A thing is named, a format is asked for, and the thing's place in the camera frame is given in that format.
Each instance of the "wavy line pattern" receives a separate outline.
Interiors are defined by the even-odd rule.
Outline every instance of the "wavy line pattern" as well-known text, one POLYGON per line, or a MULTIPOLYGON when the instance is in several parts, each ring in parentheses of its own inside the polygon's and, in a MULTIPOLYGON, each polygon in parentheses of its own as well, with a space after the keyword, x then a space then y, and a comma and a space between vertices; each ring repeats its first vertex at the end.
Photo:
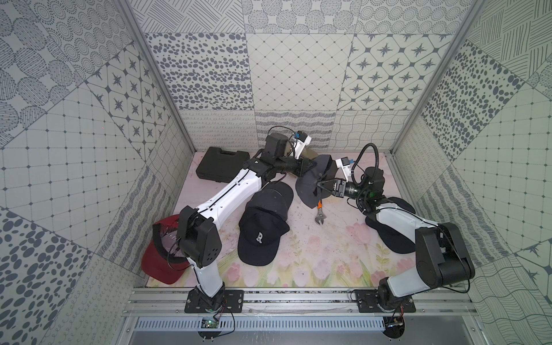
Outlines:
POLYGON ((515 255, 476 269, 469 295, 494 344, 552 341, 552 307, 515 255))
POLYGON ((359 151, 373 142, 378 150, 388 150, 409 115, 408 110, 338 111, 328 149, 359 151))
POLYGON ((512 253, 452 165, 422 196, 418 206, 421 214, 428 218, 452 222, 460 228, 476 266, 512 253))
MULTIPOLYGON (((309 148, 326 150, 332 134, 333 120, 336 113, 316 111, 292 112, 255 112, 257 139, 259 147, 264 147, 268 130, 272 126, 286 126, 294 130, 302 130, 311 137, 309 148)), ((289 135, 289 131, 275 128, 271 131, 289 135)))
POLYGON ((108 230, 98 254, 143 275, 140 261, 150 240, 151 225, 172 212, 172 198, 146 166, 126 202, 115 216, 116 221, 108 230))
POLYGON ((450 161, 421 118, 415 120, 395 158, 414 200, 419 200, 450 165, 450 161))

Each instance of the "polka dot pattern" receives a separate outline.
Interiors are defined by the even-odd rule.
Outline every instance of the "polka dot pattern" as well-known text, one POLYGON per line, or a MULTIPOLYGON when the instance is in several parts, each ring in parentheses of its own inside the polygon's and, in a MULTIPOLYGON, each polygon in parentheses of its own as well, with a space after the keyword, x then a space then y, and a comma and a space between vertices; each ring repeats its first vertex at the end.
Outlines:
POLYGON ((0 219, 2 335, 37 344, 72 294, 92 253, 4 208, 0 219))
POLYGON ((466 41, 421 115, 453 161, 522 84, 514 73, 466 41))
POLYGON ((252 109, 243 34, 149 34, 147 39, 180 110, 252 109))

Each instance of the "red baseball cap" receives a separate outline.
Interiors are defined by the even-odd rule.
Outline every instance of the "red baseball cap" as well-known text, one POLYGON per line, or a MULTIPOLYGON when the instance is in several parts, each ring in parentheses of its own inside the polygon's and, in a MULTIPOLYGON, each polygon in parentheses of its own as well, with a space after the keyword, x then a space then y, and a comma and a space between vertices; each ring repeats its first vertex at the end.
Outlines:
POLYGON ((173 248, 176 246, 174 235, 178 229, 178 217, 175 214, 152 225, 152 240, 142 256, 142 270, 165 284, 174 284, 190 266, 178 247, 173 248))

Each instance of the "black baseball cap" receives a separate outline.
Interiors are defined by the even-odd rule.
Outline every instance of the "black baseball cap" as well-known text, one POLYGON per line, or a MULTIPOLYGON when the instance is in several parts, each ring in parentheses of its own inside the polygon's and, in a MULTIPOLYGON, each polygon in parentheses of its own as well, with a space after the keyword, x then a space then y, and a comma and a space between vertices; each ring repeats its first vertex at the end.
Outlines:
POLYGON ((286 221, 292 201, 293 190, 284 182, 269 183, 253 195, 239 222, 241 261, 265 266, 274 260, 280 237, 289 231, 286 221))
MULTIPOLYGON (((414 207, 412 207, 412 205, 410 205, 406 200, 397 197, 389 197, 388 200, 397 204, 400 208, 416 214, 414 207)), ((369 216, 366 217, 366 225, 375 229, 383 243, 385 243, 385 245, 395 253, 408 254, 416 250, 416 244, 414 242, 389 225, 373 220, 369 216)))

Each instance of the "aluminum frame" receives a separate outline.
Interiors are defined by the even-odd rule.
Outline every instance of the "aluminum frame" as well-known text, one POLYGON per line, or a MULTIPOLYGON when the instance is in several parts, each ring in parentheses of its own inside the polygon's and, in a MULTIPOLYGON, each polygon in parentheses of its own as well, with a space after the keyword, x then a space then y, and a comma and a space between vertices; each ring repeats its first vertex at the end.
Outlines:
MULTIPOLYGON (((126 345, 132 339, 136 325, 141 317, 152 317, 182 320, 206 314, 185 314, 184 307, 191 288, 136 288, 123 310, 123 320, 119 334, 112 344, 126 345)), ((336 320, 352 322, 365 319, 367 316, 383 317, 392 313, 360 313, 356 302, 351 299, 353 288, 245 288, 242 312, 234 314, 236 322, 256 316, 278 316, 297 319, 304 316, 324 316, 336 320)), ((461 316, 471 340, 477 345, 489 344, 482 329, 481 321, 467 294, 458 294, 445 289, 434 289, 413 297, 417 311, 407 314, 408 317, 424 316, 461 316)))

